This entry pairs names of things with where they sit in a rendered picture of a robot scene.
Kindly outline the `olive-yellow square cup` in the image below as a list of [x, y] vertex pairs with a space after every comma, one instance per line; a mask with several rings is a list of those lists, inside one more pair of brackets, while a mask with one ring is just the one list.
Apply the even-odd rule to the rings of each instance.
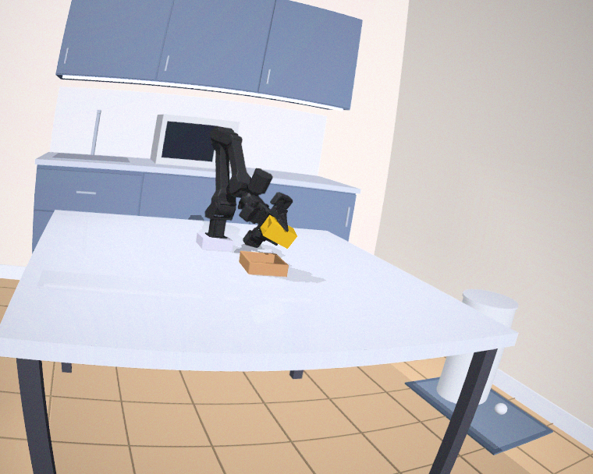
[[265, 220], [260, 227], [262, 235], [280, 246], [289, 248], [293, 241], [297, 238], [294, 228], [288, 226], [289, 231], [285, 231], [280, 223], [271, 215]]

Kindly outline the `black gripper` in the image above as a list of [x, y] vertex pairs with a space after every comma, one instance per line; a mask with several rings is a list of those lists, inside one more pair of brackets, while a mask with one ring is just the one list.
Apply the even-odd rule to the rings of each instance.
[[269, 205], [267, 205], [262, 199], [258, 200], [264, 209], [259, 209], [255, 215], [254, 222], [257, 223], [257, 227], [253, 228], [252, 230], [248, 230], [247, 234], [243, 238], [243, 242], [247, 246], [252, 246], [254, 248], [258, 248], [265, 241], [277, 246], [278, 244], [276, 242], [273, 242], [262, 235], [260, 227], [263, 225], [268, 216], [271, 215], [272, 217], [275, 217], [282, 228], [288, 232], [287, 209], [292, 204], [293, 200], [290, 198], [290, 196], [281, 192], [277, 192], [270, 200], [270, 203], [274, 204], [271, 210]]

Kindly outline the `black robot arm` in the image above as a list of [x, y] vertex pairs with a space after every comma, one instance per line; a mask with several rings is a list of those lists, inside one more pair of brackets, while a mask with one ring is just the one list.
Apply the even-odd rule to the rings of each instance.
[[[211, 198], [211, 204], [204, 212], [204, 216], [211, 219], [208, 232], [204, 234], [212, 238], [227, 239], [225, 223], [226, 220], [233, 219], [236, 210], [236, 197], [241, 198], [238, 209], [242, 210], [239, 216], [246, 222], [250, 221], [255, 224], [255, 215], [259, 209], [264, 209], [259, 203], [259, 196], [265, 194], [272, 175], [261, 168], [255, 168], [252, 177], [247, 174], [242, 149], [243, 138], [231, 128], [215, 126], [211, 129], [210, 137], [211, 145], [216, 152], [216, 191]], [[232, 172], [230, 181], [229, 169]]]

